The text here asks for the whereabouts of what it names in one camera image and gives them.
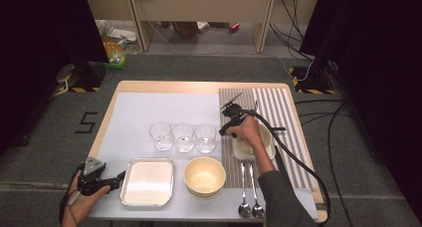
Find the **clear glass cup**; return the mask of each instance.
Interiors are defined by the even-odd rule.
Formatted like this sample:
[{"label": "clear glass cup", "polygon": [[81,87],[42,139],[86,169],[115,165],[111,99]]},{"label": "clear glass cup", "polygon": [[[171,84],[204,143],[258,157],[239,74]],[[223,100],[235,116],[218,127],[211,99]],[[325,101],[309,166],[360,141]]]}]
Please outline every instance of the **clear glass cup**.
[{"label": "clear glass cup", "polygon": [[166,121],[153,123],[149,128],[149,135],[152,137],[155,147],[159,150],[167,150],[173,145],[171,125]]},{"label": "clear glass cup", "polygon": [[195,128],[196,147],[202,153],[209,153],[214,150],[216,128],[212,124],[200,124]]},{"label": "clear glass cup", "polygon": [[192,125],[188,123],[176,124],[172,129],[174,144],[180,152],[189,152],[195,145],[195,135]]}]

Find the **metal spoon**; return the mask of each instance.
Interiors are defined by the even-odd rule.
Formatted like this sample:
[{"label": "metal spoon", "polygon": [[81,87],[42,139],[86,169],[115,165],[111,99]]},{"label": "metal spoon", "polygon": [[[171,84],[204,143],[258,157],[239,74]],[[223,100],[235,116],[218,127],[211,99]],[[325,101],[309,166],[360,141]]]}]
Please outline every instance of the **metal spoon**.
[{"label": "metal spoon", "polygon": [[245,162],[242,161],[240,164],[242,168],[242,188],[243,188],[243,202],[239,206],[239,215],[242,218],[248,218],[251,216],[251,207],[246,203],[246,194],[245,194]]},{"label": "metal spoon", "polygon": [[258,219],[265,219],[265,211],[261,205],[258,204],[257,190],[255,189],[254,168],[252,162],[249,162],[249,173],[251,174],[252,189],[254,190],[255,205],[252,208],[252,215]]}]

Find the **gray carpet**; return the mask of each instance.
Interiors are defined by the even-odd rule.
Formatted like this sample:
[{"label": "gray carpet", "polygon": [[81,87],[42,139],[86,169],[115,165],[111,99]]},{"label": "gray carpet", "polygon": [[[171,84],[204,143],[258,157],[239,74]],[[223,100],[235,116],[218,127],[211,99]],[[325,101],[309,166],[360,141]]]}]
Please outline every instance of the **gray carpet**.
[{"label": "gray carpet", "polygon": [[[287,68],[309,64],[297,60],[285,60],[285,63]],[[275,58],[130,56],[122,70],[107,71],[99,92],[66,93],[51,100],[32,129],[30,144],[10,147],[1,156],[0,226],[59,225],[58,206],[64,185],[75,167],[87,157],[113,91],[123,80],[286,83],[295,102],[342,99],[341,94],[296,93],[281,61]],[[320,114],[334,112],[340,104],[303,103],[297,104],[297,110],[305,123]],[[90,129],[80,124],[84,113],[97,113],[86,118],[96,124],[91,133],[76,133]],[[353,116],[347,109],[340,113],[331,128],[331,153],[354,226],[420,226],[385,166],[371,156]],[[347,226],[328,163],[327,132],[331,117],[307,122],[303,129],[316,173],[324,180],[332,202],[331,217],[325,226]],[[39,182],[40,187],[28,182]],[[89,219],[82,226],[108,224],[108,221]],[[130,221],[112,224],[139,225]]]}]

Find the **person's arm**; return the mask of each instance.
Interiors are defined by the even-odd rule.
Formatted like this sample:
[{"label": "person's arm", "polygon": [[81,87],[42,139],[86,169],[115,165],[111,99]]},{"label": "person's arm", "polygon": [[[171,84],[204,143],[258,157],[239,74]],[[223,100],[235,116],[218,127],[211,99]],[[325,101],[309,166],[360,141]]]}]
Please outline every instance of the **person's arm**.
[{"label": "person's arm", "polygon": [[96,204],[97,200],[107,194],[110,189],[109,185],[106,185],[91,196],[85,196],[83,194],[80,194],[77,191],[78,177],[80,176],[80,174],[81,171],[78,171],[74,178],[74,181],[72,182],[72,187],[70,188],[70,193],[72,194],[69,197],[69,200],[72,200],[78,194],[79,196],[72,204],[72,206],[66,206],[65,213],[63,215],[62,227],[77,227],[82,221],[87,218],[88,214]]},{"label": "person's arm", "polygon": [[317,226],[308,211],[299,201],[285,176],[277,171],[267,154],[260,135],[258,122],[250,115],[242,124],[231,126],[227,133],[235,132],[238,138],[245,139],[252,146],[261,174],[258,181],[266,201],[266,222],[269,227],[278,226]]}]

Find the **gray striped placemat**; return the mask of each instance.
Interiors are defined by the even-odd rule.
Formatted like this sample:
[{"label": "gray striped placemat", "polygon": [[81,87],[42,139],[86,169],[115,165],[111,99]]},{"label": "gray striped placemat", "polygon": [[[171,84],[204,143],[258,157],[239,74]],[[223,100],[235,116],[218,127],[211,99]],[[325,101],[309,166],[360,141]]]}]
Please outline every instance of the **gray striped placemat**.
[{"label": "gray striped placemat", "polygon": [[[282,143],[304,164],[311,166],[307,146],[302,138],[302,130],[300,124],[296,121],[296,113],[293,104],[290,102],[289,90],[285,89],[220,89],[219,102],[220,107],[226,104],[237,94],[242,94],[234,101],[244,110],[252,110],[255,101],[258,102],[257,113],[272,127],[285,127],[285,131],[278,131]],[[230,119],[220,115],[221,125],[227,123]],[[233,156],[232,136],[225,135],[221,139],[222,144],[222,161],[223,166],[227,170],[227,179],[225,188],[242,188],[241,161]],[[307,173],[303,168],[295,163],[282,149],[279,148],[287,173],[294,188],[313,188],[317,186],[316,180]],[[252,188],[251,180],[247,173],[246,187]]]}]

